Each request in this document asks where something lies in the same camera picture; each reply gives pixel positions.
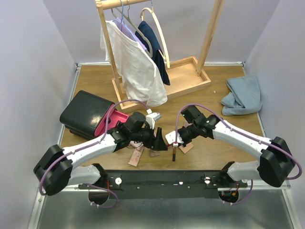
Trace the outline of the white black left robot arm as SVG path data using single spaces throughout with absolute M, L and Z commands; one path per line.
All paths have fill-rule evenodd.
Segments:
M 95 139 L 64 148 L 50 146 L 33 169 L 39 180 L 40 194 L 53 196 L 59 193 L 72 185 L 71 176 L 83 163 L 123 149 L 131 141 L 154 151 L 166 151 L 162 129 L 155 127 L 155 122 L 160 118 L 158 112 L 148 112 L 147 115 L 134 112 L 124 123 L 118 122 Z

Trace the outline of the grey hanger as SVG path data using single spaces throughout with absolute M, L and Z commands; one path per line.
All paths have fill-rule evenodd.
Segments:
M 120 14 L 121 17 L 117 17 L 115 13 L 113 12 L 113 9 L 111 9 L 112 15 L 115 17 L 112 22 L 116 25 L 116 27 L 129 39 L 132 41 L 135 41 L 140 44 L 142 49 L 148 54 L 149 57 L 153 57 L 153 49 L 150 41 L 146 36 L 143 34 L 143 32 L 140 31 L 140 29 L 131 21 L 129 17 L 129 10 L 130 10 L 130 5 L 129 1 L 128 2 L 128 10 L 127 10 L 127 15 L 124 14 L 123 8 L 124 8 L 124 3 L 121 0 L 121 9 L 115 8 Z M 136 33 L 132 32 L 132 30 L 125 24 L 125 21 L 129 22 L 129 24 L 135 29 Z

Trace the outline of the black organizer box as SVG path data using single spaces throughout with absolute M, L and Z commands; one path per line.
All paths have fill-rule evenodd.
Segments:
M 69 131 L 88 140 L 100 135 L 114 102 L 80 90 L 60 115 Z

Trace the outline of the pink drawer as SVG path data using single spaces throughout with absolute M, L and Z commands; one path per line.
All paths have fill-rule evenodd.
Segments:
M 116 127 L 118 122 L 125 123 L 128 119 L 128 115 L 122 112 L 117 111 L 116 109 L 110 114 L 109 121 L 108 121 L 108 129 Z M 105 132 L 105 125 L 106 125 L 106 115 L 101 119 L 99 124 L 97 125 L 94 136 L 98 137 Z

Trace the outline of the wooden clothes rack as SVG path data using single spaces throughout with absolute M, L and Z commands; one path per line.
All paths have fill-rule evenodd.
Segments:
M 118 11 L 122 13 L 123 9 L 119 9 L 120 6 L 123 7 L 140 2 L 141 2 L 140 0 L 97 0 L 95 2 L 96 8 L 99 13 L 100 21 L 102 24 L 101 37 L 105 41 L 105 49 L 108 52 L 108 56 L 110 58 L 110 64 L 112 66 L 112 71 L 114 74 L 114 78 L 112 79 L 112 84 L 114 86 L 115 93 L 119 102 L 126 99 L 127 95 L 123 88 L 122 75 L 118 72 L 119 66 L 115 62 L 115 58 L 113 55 L 114 48 L 112 47 L 112 42 L 110 40 L 109 30 L 106 25 L 106 20 L 103 11 L 117 8 Z M 173 62 L 171 62 L 169 59 L 169 54 L 163 36 L 163 32 L 158 22 L 158 19 L 154 13 L 153 8 L 142 9 L 140 13 L 141 20 L 144 20 L 145 12 L 148 11 L 152 15 L 155 21 L 157 30 L 161 38 L 161 44 L 163 46 L 163 49 L 159 50 L 158 53 L 161 55 L 161 60 L 166 65 L 166 69 L 169 72 L 168 73 L 169 79 L 171 80 L 171 85 L 165 87 L 167 91 L 167 97 L 169 99 L 201 90 L 211 83 L 210 78 L 203 69 L 203 65 L 205 63 L 207 54 L 209 52 L 211 42 L 214 36 L 214 32 L 216 30 L 223 6 L 224 6 L 223 0 L 216 0 L 214 2 L 213 11 L 211 14 L 208 28 L 206 30 L 199 60 L 197 60 L 194 56 L 192 56 Z

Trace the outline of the white t-shirt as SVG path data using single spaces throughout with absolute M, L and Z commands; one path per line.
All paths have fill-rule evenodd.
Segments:
M 159 70 L 139 42 L 126 36 L 113 21 L 106 21 L 112 52 L 129 99 L 156 107 L 167 102 Z

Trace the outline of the rose gold square compact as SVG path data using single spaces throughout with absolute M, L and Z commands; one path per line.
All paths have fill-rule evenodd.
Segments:
M 192 148 L 194 147 L 194 145 L 192 143 L 188 143 L 186 146 L 179 146 L 179 149 L 186 154 L 187 152 L 189 152 Z

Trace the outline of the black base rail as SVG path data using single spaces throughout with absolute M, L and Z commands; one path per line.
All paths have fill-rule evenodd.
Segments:
M 106 170 L 119 199 L 219 198 L 218 189 L 246 188 L 221 181 L 219 170 Z

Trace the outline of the pink palette lower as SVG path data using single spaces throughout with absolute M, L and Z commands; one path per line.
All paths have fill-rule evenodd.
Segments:
M 128 164 L 131 166 L 137 167 L 139 160 L 141 158 L 142 152 L 143 152 L 143 147 L 135 148 Z

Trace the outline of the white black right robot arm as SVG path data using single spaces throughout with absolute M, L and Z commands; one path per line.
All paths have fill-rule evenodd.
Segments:
M 284 139 L 252 134 L 214 114 L 203 114 L 195 105 L 178 114 L 188 126 L 179 121 L 176 140 L 180 146 L 193 143 L 194 148 L 187 154 L 178 151 L 176 169 L 221 170 L 219 181 L 225 187 L 241 180 L 280 187 L 292 177 L 296 162 Z

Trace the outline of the lavender shirt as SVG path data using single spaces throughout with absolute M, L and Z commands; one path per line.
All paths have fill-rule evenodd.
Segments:
M 131 40 L 138 42 L 142 48 L 146 51 L 146 46 L 139 40 L 139 38 L 132 32 L 127 25 L 125 25 L 119 18 L 114 19 L 112 22 L 116 24 L 118 29 Z

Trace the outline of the cream wooden hanger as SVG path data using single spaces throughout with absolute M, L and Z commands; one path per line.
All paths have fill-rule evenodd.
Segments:
M 162 28 L 161 28 L 160 23 L 158 21 L 158 18 L 156 16 L 156 14 L 154 13 L 153 7 L 152 8 L 145 7 L 141 10 L 141 13 L 140 13 L 140 18 L 141 18 L 142 21 L 145 20 L 145 12 L 146 11 L 149 12 L 152 15 L 152 18 L 155 22 L 155 25 L 157 27 L 157 31 L 158 31 L 160 39 L 161 39 L 162 47 L 163 47 L 163 50 L 162 51 L 159 50 L 159 53 L 164 60 L 166 68 L 170 69 L 170 59 L 169 59 L 169 54 L 168 54 L 168 50 L 167 50 L 167 45 L 166 45 L 166 41 L 165 41 L 165 38 L 164 38 L 164 35 L 163 35 Z

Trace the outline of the red lip gloss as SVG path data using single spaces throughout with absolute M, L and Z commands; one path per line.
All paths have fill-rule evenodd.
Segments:
M 173 156 L 172 156 L 172 161 L 173 162 L 176 161 L 176 149 L 177 149 L 177 147 L 173 147 Z

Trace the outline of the small square blush compact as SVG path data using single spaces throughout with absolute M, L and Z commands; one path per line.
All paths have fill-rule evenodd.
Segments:
M 143 146 L 141 142 L 134 142 L 134 141 L 131 141 L 130 145 L 135 149 L 140 149 Z

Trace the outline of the brown eyeshadow palette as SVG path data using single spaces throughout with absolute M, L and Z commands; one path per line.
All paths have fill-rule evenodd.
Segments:
M 160 155 L 160 151 L 154 151 L 152 149 L 149 149 L 149 156 L 150 157 L 155 157 L 155 156 L 159 156 Z

